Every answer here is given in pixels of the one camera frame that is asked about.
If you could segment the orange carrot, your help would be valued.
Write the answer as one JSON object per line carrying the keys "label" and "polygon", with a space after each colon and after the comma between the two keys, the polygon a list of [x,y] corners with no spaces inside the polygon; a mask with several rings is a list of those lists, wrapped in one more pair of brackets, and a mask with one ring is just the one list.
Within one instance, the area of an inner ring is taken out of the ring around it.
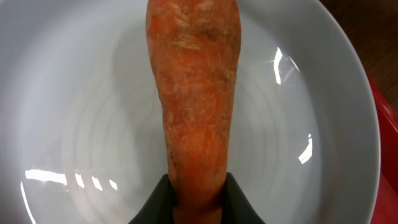
{"label": "orange carrot", "polygon": [[220,223],[241,21],[234,0],[149,0],[146,38],[162,106],[175,223]]}

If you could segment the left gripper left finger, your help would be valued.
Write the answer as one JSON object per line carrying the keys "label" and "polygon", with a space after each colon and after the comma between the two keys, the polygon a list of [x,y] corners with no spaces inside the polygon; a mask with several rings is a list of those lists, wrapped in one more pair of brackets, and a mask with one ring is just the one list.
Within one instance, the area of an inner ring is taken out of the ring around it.
{"label": "left gripper left finger", "polygon": [[137,215],[128,224],[174,224],[173,189],[164,174]]}

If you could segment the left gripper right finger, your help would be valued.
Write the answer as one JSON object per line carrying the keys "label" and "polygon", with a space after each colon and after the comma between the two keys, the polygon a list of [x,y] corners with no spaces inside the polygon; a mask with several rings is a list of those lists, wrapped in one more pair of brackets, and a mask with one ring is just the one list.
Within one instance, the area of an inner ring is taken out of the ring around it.
{"label": "left gripper right finger", "polygon": [[230,172],[226,175],[222,200],[221,224],[265,224]]}

